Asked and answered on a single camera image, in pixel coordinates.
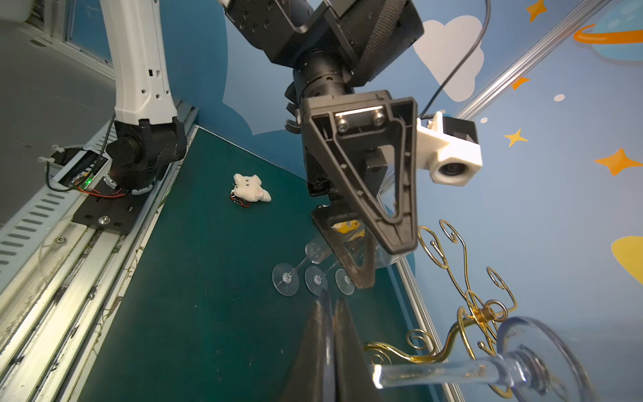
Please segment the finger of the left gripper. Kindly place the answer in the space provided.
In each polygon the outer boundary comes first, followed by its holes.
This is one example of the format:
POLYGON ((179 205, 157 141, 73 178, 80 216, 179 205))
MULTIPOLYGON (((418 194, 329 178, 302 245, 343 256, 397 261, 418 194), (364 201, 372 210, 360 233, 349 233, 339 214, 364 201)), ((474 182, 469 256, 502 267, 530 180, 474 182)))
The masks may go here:
POLYGON ((390 254, 418 243, 417 103, 386 90, 300 105, 308 192, 343 201, 390 254))
POLYGON ((358 219, 346 202, 336 202, 328 206, 320 206, 311 212, 312 221, 338 258, 340 265, 348 272, 351 280, 358 289, 372 288, 375 284, 375 237, 364 232, 360 247, 349 246, 342 234, 336 232, 333 226, 337 223, 358 219))

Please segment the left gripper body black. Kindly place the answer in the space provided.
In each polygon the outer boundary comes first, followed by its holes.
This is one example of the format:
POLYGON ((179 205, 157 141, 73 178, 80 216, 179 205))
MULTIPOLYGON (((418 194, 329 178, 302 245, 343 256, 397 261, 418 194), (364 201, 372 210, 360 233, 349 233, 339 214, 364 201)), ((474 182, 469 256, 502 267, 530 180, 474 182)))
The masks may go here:
POLYGON ((336 188, 343 197, 376 194, 389 166, 375 162, 384 147, 393 149, 395 191, 415 197, 417 103, 394 99, 386 90, 354 93, 336 81, 296 82, 286 90, 288 110, 297 117, 286 123, 299 132, 306 154, 311 196, 336 188))

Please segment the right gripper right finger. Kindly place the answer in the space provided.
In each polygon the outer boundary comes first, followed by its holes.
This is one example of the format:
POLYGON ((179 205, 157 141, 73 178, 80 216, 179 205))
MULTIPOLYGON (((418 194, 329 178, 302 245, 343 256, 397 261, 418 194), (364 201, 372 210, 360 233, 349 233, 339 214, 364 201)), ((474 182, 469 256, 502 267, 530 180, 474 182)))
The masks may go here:
POLYGON ((383 401, 363 356, 348 303, 339 299, 334 317, 336 401, 383 401))

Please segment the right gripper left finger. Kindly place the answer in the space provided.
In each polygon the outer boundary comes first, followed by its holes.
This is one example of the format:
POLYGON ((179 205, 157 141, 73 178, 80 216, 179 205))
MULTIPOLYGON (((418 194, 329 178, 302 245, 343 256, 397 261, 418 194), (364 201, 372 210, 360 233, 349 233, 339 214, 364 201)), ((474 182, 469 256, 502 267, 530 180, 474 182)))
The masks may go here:
POLYGON ((279 401, 334 400, 334 335, 331 300, 313 303, 295 362, 279 401))

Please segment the wine glass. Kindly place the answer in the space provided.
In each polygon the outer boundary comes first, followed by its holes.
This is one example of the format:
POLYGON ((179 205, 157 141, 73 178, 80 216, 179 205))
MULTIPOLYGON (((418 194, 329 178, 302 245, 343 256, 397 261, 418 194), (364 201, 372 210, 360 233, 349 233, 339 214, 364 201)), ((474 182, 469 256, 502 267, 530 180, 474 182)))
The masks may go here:
MULTIPOLYGON (((360 267, 363 264, 364 259, 364 246, 356 246, 352 248, 350 253, 353 262, 360 267)), ((345 296, 352 296, 356 290, 356 286, 353 283, 353 280, 348 274, 348 271, 344 268, 344 265, 339 261, 338 258, 335 258, 336 263, 336 272, 335 272, 335 281, 338 286, 339 291, 345 296)))
POLYGON ((510 318, 499 331, 498 355, 441 364, 368 366, 378 391, 441 383, 499 385, 519 401, 596 401, 588 373, 571 348, 533 318, 510 318))
POLYGON ((271 281, 281 296, 294 296, 300 287, 299 271, 304 266, 318 266, 331 256, 331 248, 324 239, 310 241, 305 247, 305 256, 296 266, 276 264, 271 272, 271 281))
POLYGON ((308 267, 305 272, 305 284, 308 291, 314 296, 321 296, 328 289, 328 276, 333 273, 335 278, 336 270, 335 262, 325 271, 317 266, 308 267))

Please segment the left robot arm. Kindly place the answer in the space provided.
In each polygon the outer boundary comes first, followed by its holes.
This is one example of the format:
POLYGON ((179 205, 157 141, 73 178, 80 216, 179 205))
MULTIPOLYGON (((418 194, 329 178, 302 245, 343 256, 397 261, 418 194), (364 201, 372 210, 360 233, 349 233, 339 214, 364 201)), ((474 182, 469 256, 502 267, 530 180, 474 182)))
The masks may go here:
POLYGON ((266 116, 269 85, 284 90, 289 132, 301 137, 313 220, 355 284, 374 283, 374 248, 417 246, 417 105, 362 87, 424 30, 410 1, 103 1, 117 83, 114 189, 146 191, 184 158, 175 100, 205 121, 249 132, 266 116))

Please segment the yellow black work glove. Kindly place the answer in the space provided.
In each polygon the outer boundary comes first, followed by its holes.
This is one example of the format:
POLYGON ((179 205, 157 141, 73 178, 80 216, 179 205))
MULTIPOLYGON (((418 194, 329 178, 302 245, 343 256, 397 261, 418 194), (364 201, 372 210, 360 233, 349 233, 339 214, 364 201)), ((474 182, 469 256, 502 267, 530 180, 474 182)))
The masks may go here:
POLYGON ((336 223, 333 225, 333 229, 343 236, 348 236, 349 239, 364 236, 364 229, 362 228, 361 222, 358 220, 336 223))

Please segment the white plush toy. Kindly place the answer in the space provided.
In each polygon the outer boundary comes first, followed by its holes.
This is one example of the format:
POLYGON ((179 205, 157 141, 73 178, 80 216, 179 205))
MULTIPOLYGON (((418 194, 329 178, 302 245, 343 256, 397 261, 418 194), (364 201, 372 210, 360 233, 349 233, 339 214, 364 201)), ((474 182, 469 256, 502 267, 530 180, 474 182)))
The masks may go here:
POLYGON ((234 187, 230 193, 230 199, 236 204, 249 208, 251 204, 272 201, 270 193, 262 188, 262 181, 257 175, 243 176, 235 174, 234 187))

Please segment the left circuit board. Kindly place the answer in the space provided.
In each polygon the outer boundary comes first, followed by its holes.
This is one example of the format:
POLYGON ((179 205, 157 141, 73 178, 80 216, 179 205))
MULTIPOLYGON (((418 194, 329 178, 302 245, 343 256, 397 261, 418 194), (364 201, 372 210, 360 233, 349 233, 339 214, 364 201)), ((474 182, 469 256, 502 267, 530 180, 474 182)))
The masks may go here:
POLYGON ((106 152, 89 146, 53 145, 52 154, 38 157, 45 166, 45 185, 57 193, 85 191, 108 162, 106 152))

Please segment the aluminium frame back bar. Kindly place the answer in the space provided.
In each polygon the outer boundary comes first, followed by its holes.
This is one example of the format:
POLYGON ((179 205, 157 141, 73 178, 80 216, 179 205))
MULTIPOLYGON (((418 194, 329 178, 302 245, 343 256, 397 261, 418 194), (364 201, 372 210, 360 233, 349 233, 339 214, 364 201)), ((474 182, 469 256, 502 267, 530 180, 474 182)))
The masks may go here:
MULTIPOLYGON (((435 326, 430 318, 430 314, 425 306, 424 299, 421 295, 420 288, 418 288, 417 282, 415 281, 415 275, 413 274, 410 263, 406 257, 403 257, 396 263, 398 271, 400 273, 400 280, 405 289, 405 294, 410 302, 410 307, 415 316, 419 328, 427 332, 432 336, 432 345, 436 350, 439 350, 443 347, 443 343, 438 335, 438 332, 435 329, 435 326)), ((445 398, 450 402, 464 402, 465 399, 462 395, 460 387, 456 384, 443 384, 442 390, 445 394, 445 398)))

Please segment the aluminium frame left post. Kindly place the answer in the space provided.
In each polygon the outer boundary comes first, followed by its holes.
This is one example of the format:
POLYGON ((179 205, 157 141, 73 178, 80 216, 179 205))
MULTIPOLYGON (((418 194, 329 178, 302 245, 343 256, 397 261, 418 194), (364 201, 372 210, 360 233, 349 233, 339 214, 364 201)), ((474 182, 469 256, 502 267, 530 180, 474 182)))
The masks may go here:
POLYGON ((558 47, 604 1, 417 1, 424 35, 371 89, 470 120, 558 47))

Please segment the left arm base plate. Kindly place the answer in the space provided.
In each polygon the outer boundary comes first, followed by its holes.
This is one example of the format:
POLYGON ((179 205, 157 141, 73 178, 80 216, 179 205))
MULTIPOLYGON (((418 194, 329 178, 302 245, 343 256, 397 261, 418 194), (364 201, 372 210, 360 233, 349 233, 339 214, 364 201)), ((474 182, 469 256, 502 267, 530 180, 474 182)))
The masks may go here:
POLYGON ((82 189, 86 199, 71 222, 128 235, 152 193, 150 185, 141 190, 112 189, 103 179, 94 189, 82 189))

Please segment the aluminium rail base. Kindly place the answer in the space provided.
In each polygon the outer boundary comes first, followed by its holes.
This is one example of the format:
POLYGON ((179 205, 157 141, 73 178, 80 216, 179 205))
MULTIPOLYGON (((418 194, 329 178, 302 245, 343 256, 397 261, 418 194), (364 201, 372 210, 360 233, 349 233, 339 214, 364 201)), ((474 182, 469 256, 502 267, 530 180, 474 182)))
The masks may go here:
POLYGON ((181 169, 169 165, 128 234, 76 223, 85 195, 40 189, 1 231, 1 398, 76 401, 181 169))

